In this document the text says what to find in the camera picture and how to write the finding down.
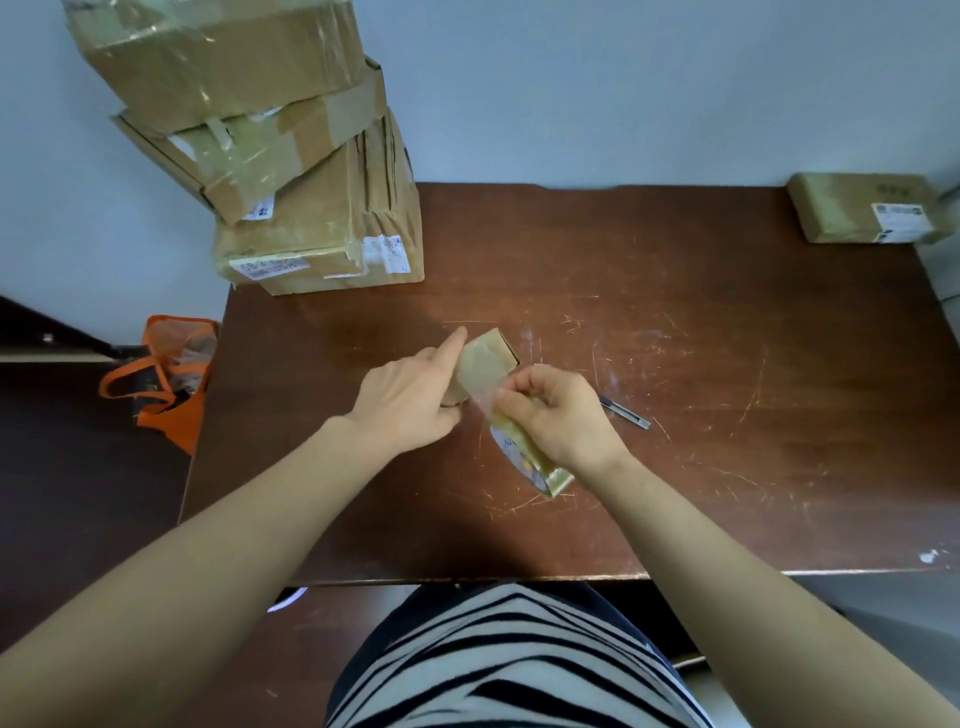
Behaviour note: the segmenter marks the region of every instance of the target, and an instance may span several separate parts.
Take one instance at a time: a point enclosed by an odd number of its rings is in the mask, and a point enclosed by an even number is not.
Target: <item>black and white striped shirt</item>
[[[329,728],[671,726],[707,714],[647,644],[517,584],[494,587],[395,640]]]

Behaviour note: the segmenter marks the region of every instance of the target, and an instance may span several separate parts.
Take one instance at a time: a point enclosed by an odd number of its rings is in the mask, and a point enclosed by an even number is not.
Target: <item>table surface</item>
[[[651,420],[613,423],[780,570],[957,562],[960,349],[912,246],[809,245],[773,188],[420,196],[426,282],[230,293],[183,518],[349,411],[369,368],[463,324]],[[363,491],[296,583],[642,575],[584,488],[538,497],[471,407]]]

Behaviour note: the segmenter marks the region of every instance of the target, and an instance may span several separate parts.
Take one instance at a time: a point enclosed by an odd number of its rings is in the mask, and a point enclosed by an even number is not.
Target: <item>person's left hand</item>
[[[460,422],[459,407],[440,407],[467,341],[458,328],[438,349],[371,369],[347,419],[393,458],[440,440]]]

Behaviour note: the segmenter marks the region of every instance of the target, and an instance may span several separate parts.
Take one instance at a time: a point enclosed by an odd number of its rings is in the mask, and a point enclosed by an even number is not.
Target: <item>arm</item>
[[[4,724],[162,723],[243,643],[371,478],[456,425],[459,410],[440,402],[465,339],[458,329],[438,350],[371,371],[350,414],[328,420],[0,656]]]
[[[631,456],[582,376],[537,366],[504,389],[499,408],[604,504],[755,728],[960,725],[913,671]]]

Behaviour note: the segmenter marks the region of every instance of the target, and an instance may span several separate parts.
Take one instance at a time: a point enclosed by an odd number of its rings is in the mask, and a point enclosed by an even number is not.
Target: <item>cardboard box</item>
[[[801,172],[786,188],[811,243],[932,243],[953,233],[922,175]]]
[[[363,81],[349,0],[64,0],[87,62],[155,135]]]
[[[423,280],[420,198],[390,110],[282,189],[271,219],[219,221],[213,257],[274,296]]]
[[[522,427],[493,406],[492,398],[500,383],[519,363],[500,329],[493,328],[464,346],[453,375],[456,386],[451,386],[448,394],[456,389],[467,392],[487,417],[491,436],[514,467],[545,496],[555,497],[570,484],[573,475],[553,462]],[[531,400],[546,406],[538,399]]]
[[[224,121],[229,148],[207,127],[149,136],[126,111],[116,126],[144,154],[229,224],[362,133],[387,110],[383,73],[367,59],[363,81],[264,115]]]

